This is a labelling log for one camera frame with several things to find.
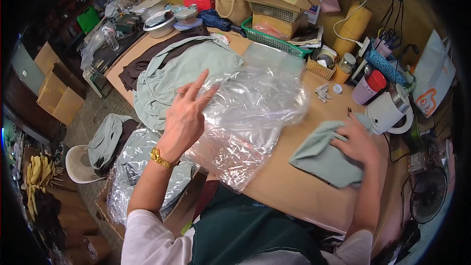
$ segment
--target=gold wristwatch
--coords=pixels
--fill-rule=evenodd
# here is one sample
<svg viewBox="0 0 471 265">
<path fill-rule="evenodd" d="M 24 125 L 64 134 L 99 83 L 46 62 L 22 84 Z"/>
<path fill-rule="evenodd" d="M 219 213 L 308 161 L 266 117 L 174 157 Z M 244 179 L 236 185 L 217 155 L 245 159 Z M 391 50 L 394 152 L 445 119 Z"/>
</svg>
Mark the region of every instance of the gold wristwatch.
<svg viewBox="0 0 471 265">
<path fill-rule="evenodd" d="M 154 147 L 152 149 L 152 151 L 150 152 L 150 158 L 155 161 L 157 164 L 161 165 L 161 166 L 164 166 L 165 168 L 168 168 L 168 169 L 171 169 L 175 166 L 177 166 L 178 164 L 180 164 L 180 160 L 176 161 L 176 162 L 173 162 L 173 163 L 170 163 L 170 162 L 167 162 L 166 160 L 162 159 L 160 157 L 160 150 L 156 147 Z"/>
</svg>

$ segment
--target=white sleeve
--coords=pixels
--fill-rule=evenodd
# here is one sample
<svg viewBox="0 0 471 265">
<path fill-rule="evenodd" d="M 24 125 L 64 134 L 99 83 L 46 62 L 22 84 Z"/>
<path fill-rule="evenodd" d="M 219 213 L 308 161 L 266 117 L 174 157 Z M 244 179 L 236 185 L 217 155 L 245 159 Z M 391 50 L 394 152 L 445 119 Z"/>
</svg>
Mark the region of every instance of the white sleeve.
<svg viewBox="0 0 471 265">
<path fill-rule="evenodd" d="M 329 265 L 369 265 L 373 234 L 368 230 L 353 233 L 333 254 L 321 251 Z"/>
<path fill-rule="evenodd" d="M 121 264 L 188 264 L 193 238 L 173 237 L 152 212 L 134 210 L 128 216 Z"/>
</svg>

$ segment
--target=white plastic chair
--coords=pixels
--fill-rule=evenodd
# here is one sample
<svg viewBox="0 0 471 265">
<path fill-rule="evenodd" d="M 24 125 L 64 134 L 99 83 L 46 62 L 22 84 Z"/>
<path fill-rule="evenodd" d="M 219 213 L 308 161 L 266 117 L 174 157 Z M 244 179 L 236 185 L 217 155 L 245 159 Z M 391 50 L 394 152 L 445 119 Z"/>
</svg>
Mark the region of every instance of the white plastic chair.
<svg viewBox="0 0 471 265">
<path fill-rule="evenodd" d="M 86 162 L 86 165 L 82 162 L 82 157 L 87 154 L 88 145 L 76 145 L 72 147 L 65 156 L 65 168 L 67 173 L 72 179 L 72 181 L 85 184 L 101 179 L 106 179 L 105 177 L 100 177 L 95 174 L 95 169 L 91 167 L 89 162 Z"/>
</svg>

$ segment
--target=orange logo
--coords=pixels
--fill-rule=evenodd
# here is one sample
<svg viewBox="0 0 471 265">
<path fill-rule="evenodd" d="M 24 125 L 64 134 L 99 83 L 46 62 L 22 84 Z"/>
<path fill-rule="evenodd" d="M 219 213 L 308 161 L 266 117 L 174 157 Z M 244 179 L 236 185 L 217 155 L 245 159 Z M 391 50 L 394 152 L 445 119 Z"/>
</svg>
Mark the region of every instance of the orange logo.
<svg viewBox="0 0 471 265">
<path fill-rule="evenodd" d="M 433 113 L 435 108 L 437 107 L 437 103 L 435 102 L 435 99 L 433 98 L 437 94 L 437 90 L 435 88 L 427 90 L 424 94 L 419 96 L 417 100 L 415 101 L 415 104 L 420 104 L 421 107 L 425 106 L 428 103 L 427 100 L 427 95 L 430 95 L 430 102 L 432 104 L 427 105 L 427 107 L 424 109 L 424 111 L 427 113 L 427 117 L 430 116 L 429 113 Z"/>
</svg>

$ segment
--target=white shopping bag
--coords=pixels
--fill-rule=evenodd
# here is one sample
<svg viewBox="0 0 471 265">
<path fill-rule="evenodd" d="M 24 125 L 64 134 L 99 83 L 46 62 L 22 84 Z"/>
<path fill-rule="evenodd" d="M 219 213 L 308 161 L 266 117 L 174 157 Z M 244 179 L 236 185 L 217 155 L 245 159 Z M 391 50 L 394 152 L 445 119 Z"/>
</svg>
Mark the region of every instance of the white shopping bag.
<svg viewBox="0 0 471 265">
<path fill-rule="evenodd" d="M 448 56 L 450 41 L 447 41 L 446 47 L 445 41 L 446 38 L 440 39 L 439 34 L 433 30 L 413 72 L 417 85 L 412 91 L 412 97 L 427 118 L 442 102 L 456 73 Z"/>
</svg>

